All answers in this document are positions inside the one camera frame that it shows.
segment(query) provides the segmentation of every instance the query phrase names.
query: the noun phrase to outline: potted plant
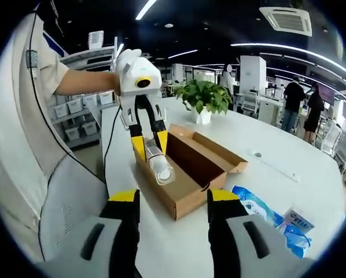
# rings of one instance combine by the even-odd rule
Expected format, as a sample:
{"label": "potted plant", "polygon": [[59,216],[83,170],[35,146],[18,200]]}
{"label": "potted plant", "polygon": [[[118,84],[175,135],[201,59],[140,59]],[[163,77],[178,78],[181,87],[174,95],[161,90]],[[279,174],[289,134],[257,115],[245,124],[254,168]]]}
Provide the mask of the potted plant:
{"label": "potted plant", "polygon": [[177,88],[175,95],[182,98],[186,109],[191,111],[195,123],[206,125],[211,115],[218,111],[226,114],[232,99],[227,90],[210,81],[190,80],[186,86]]}

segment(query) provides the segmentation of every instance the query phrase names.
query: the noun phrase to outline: ceiling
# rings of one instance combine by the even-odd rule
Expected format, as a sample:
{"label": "ceiling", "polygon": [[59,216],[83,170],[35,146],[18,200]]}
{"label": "ceiling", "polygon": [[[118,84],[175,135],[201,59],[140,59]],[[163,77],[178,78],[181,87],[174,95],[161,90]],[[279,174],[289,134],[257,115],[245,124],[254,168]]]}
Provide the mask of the ceiling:
{"label": "ceiling", "polygon": [[[307,1],[303,9],[310,13],[313,36],[274,31],[259,12],[262,5],[290,6],[297,0],[157,0],[140,21],[135,17],[147,0],[53,0],[58,24],[49,5],[43,5],[40,17],[45,30],[68,52],[88,48],[88,33],[104,30],[104,46],[112,45],[114,36],[125,48],[140,48],[149,53],[156,65],[172,63],[237,64],[240,55],[278,53],[297,57],[323,66],[342,78],[346,73],[319,58],[274,47],[231,47],[231,43],[274,43],[309,50],[323,55],[346,68],[346,52],[335,26]],[[167,23],[174,26],[165,28]],[[176,58],[167,57],[195,50]],[[297,60],[262,56],[268,67],[308,75],[337,90],[346,90],[346,83],[325,70]],[[293,74],[269,71],[268,75]]]}

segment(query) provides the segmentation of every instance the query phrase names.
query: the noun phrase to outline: open cardboard box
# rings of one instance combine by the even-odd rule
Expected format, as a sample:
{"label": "open cardboard box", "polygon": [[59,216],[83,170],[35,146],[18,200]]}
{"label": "open cardboard box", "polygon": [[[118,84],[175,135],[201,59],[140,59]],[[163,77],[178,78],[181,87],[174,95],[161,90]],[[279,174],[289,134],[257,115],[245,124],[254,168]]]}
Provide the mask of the open cardboard box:
{"label": "open cardboard box", "polygon": [[227,173],[242,172],[248,164],[205,136],[171,125],[166,157],[175,170],[175,181],[159,185],[148,162],[134,151],[137,164],[150,186],[175,220],[202,206],[207,200],[208,188],[223,188]]}

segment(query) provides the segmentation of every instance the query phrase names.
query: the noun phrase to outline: black cable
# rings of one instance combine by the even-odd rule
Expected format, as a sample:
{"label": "black cable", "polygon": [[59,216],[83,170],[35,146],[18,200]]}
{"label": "black cable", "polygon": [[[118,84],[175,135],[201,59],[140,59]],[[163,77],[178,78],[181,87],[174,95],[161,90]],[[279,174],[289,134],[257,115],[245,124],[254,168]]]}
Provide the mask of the black cable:
{"label": "black cable", "polygon": [[95,176],[98,180],[100,180],[102,183],[104,183],[103,180],[101,180],[99,177],[97,177],[90,169],[88,169],[82,162],[78,161],[73,155],[71,155],[62,145],[61,143],[58,141],[58,139],[56,138],[56,135],[54,134],[53,130],[50,127],[50,124],[47,122],[46,117],[42,111],[41,105],[39,104],[39,100],[38,100],[38,96],[37,96],[37,92],[35,89],[35,82],[34,82],[34,77],[33,77],[33,72],[32,72],[32,39],[33,39],[33,32],[34,32],[34,26],[35,26],[35,20],[37,17],[37,10],[35,11],[34,14],[34,21],[33,21],[33,26],[32,26],[32,31],[30,34],[30,39],[29,39],[29,55],[28,55],[28,60],[29,60],[29,72],[30,72],[30,77],[31,77],[31,81],[32,81],[32,85],[33,85],[33,90],[34,90],[34,96],[35,96],[35,100],[36,103],[39,107],[39,110],[41,112],[41,115],[43,117],[43,120],[45,121],[46,126],[48,127],[48,129],[50,130],[53,138],[55,139],[56,143],[60,146],[60,148],[68,155],[70,156],[76,163],[80,164],[81,166],[83,166],[83,168],[85,168],[89,173],[91,173],[93,176]]}
{"label": "black cable", "polygon": [[120,107],[121,107],[121,106],[119,106],[119,108],[118,108],[117,111],[116,111],[116,115],[115,115],[115,118],[114,118],[114,121],[113,121],[113,127],[111,128],[111,135],[110,135],[109,144],[108,144],[108,147],[106,148],[106,152],[105,152],[105,156],[104,156],[104,176],[105,176],[105,183],[106,183],[106,156],[108,155],[108,152],[109,152],[109,148],[110,148],[110,144],[111,144],[111,138],[113,138],[113,133],[114,133],[115,121],[116,121],[117,115],[119,114]]}

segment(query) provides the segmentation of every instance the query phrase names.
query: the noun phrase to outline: camera lens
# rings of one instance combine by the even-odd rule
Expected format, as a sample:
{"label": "camera lens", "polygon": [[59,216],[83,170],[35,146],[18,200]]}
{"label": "camera lens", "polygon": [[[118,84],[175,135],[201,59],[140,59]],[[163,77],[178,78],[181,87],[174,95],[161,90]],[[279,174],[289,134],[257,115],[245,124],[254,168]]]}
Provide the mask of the camera lens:
{"label": "camera lens", "polygon": [[144,79],[144,80],[137,82],[137,87],[139,87],[139,88],[146,88],[149,85],[150,85],[150,80],[148,80],[148,79]]}

